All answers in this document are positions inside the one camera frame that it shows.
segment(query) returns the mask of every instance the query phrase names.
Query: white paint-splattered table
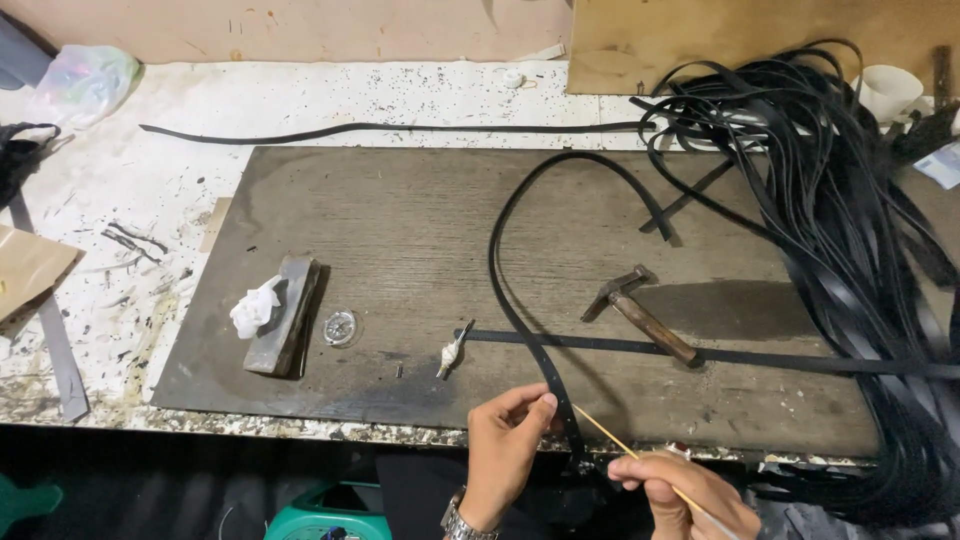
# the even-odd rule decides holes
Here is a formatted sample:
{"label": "white paint-splattered table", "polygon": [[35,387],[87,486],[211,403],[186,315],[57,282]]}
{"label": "white paint-splattered table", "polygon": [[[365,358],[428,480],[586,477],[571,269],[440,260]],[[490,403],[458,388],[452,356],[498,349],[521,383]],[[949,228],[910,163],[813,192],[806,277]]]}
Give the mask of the white paint-splattered table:
{"label": "white paint-splattered table", "polygon": [[[637,120],[618,96],[565,95],[565,61],[528,61],[520,89],[500,63],[233,62],[146,66],[129,99],[83,132],[67,130],[23,194],[38,234],[84,256],[56,290],[91,412],[79,426],[463,445],[458,430],[165,410],[147,405],[196,280],[218,197],[232,195],[252,147],[151,135],[138,124],[202,135],[264,136],[347,122],[587,125]],[[32,91],[0,92],[3,123],[29,121]],[[327,146],[642,148],[636,134],[353,132]],[[0,223],[10,224],[8,211]],[[120,234],[123,245],[109,235]],[[784,399],[801,399],[786,389]],[[50,359],[34,311],[0,327],[0,422],[61,425]],[[742,457],[725,449],[704,456]],[[796,459],[809,456],[778,456]]]}

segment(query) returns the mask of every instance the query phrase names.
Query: wristwatch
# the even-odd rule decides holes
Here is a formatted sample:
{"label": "wristwatch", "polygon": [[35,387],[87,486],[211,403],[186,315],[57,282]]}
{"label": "wristwatch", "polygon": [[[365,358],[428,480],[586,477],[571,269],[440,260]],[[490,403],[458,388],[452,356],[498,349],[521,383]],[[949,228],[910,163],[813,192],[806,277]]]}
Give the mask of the wristwatch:
{"label": "wristwatch", "polygon": [[497,536],[500,535],[496,530],[480,532],[467,525],[467,522],[460,517],[460,512],[457,509],[460,507],[460,502],[464,499],[465,493],[467,493],[466,486],[461,487],[453,494],[453,498],[450,499],[450,504],[447,505],[446,512],[444,512],[444,518],[440,520],[440,527],[444,528],[446,537],[449,540],[496,540]]}

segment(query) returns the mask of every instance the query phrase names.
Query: wooden hammer handle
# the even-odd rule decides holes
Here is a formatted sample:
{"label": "wooden hammer handle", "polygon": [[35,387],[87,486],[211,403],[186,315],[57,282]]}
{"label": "wooden hammer handle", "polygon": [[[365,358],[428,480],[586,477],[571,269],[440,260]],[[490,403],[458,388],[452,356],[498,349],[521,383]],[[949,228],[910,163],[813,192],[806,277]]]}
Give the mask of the wooden hammer handle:
{"label": "wooden hammer handle", "polygon": [[697,352],[687,345],[675,333],[657,320],[650,311],[644,309],[633,298],[620,293],[612,292],[610,294],[610,303],[613,307],[623,313],[627,320],[634,323],[634,326],[641,329],[643,333],[650,336],[650,339],[657,345],[660,345],[667,353],[683,362],[687,367],[698,367],[701,362],[694,360]]}

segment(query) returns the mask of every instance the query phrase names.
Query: thin stick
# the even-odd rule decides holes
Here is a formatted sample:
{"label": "thin stick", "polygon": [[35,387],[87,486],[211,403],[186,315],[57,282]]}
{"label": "thin stick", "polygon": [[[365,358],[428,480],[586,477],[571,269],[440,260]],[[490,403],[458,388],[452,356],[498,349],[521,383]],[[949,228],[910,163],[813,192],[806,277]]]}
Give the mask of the thin stick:
{"label": "thin stick", "polygon": [[[611,441],[613,441],[614,443],[616,443],[617,446],[619,446],[620,448],[622,448],[623,451],[627,453],[627,455],[629,455],[629,456],[632,457],[633,459],[639,459],[639,456],[636,455],[636,453],[635,453],[634,451],[630,450],[630,448],[629,448],[627,445],[625,445],[625,444],[623,444],[622,442],[620,442],[620,439],[614,437],[614,436],[613,436],[613,433],[610,433],[609,431],[607,431],[607,429],[604,428],[603,426],[601,426],[599,422],[597,422],[596,420],[593,420],[593,417],[592,417],[592,416],[590,416],[589,414],[587,414],[583,409],[581,409],[580,407],[576,406],[575,404],[570,404],[570,405],[572,405],[573,408],[575,408],[575,409],[577,410],[577,412],[579,412],[580,414],[583,414],[583,415],[584,415],[584,418],[590,420],[590,422],[591,422],[594,426],[596,426],[598,430],[603,431],[603,434],[607,435],[607,436],[610,438]],[[700,512],[701,514],[707,516],[707,518],[708,518],[714,525],[716,525],[717,528],[719,528],[721,531],[723,531],[725,534],[727,534],[727,536],[729,536],[732,540],[740,540],[740,539],[736,536],[736,534],[733,534],[732,531],[730,531],[727,527],[725,527],[722,523],[720,523],[720,520],[718,520],[718,519],[716,519],[715,517],[713,517],[712,515],[710,515],[710,513],[707,512],[706,510],[704,510],[702,506],[700,506],[699,504],[696,504],[692,499],[690,499],[690,498],[686,495],[686,493],[684,493],[683,491],[677,489],[676,486],[671,485],[670,487],[673,488],[673,492],[676,493],[681,499],[683,499],[684,502],[685,502],[688,506],[690,506],[690,507],[693,508],[694,510],[697,510],[697,511]]]}

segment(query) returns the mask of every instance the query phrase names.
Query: dark wooden work surface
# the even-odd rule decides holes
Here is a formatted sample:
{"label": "dark wooden work surface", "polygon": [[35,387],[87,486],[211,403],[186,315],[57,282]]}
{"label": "dark wooden work surface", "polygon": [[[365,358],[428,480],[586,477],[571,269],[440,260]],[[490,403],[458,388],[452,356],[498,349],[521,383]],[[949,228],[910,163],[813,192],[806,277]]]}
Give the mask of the dark wooden work surface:
{"label": "dark wooden work surface", "polygon": [[[479,342],[467,342],[448,380],[434,375],[441,347],[467,318],[479,329],[510,330],[486,272],[490,229],[527,172],[555,153],[255,149],[153,405],[463,428],[473,406],[540,380],[525,347]],[[677,196],[643,153],[606,155],[634,171],[662,204]],[[668,156],[690,182],[718,160]],[[950,224],[955,198],[927,179],[908,180],[922,192],[921,207],[943,218],[934,221]],[[756,217],[736,173],[709,193]],[[633,296],[692,345],[828,354],[772,245],[697,204],[672,218],[677,237],[670,243],[637,231],[648,217],[627,184],[596,163],[567,161],[544,174],[516,208],[500,250],[508,294],[531,327],[646,340],[610,308],[593,323],[579,322],[601,283],[643,263],[655,283]],[[300,380],[243,371],[250,342],[237,338],[228,317],[287,254],[327,265],[321,312],[346,306],[363,325],[345,350],[325,346],[316,331]],[[946,306],[941,297],[934,303]],[[713,362],[689,371],[664,356],[549,353],[573,402],[632,441],[841,456],[876,448],[873,423],[848,379]]]}

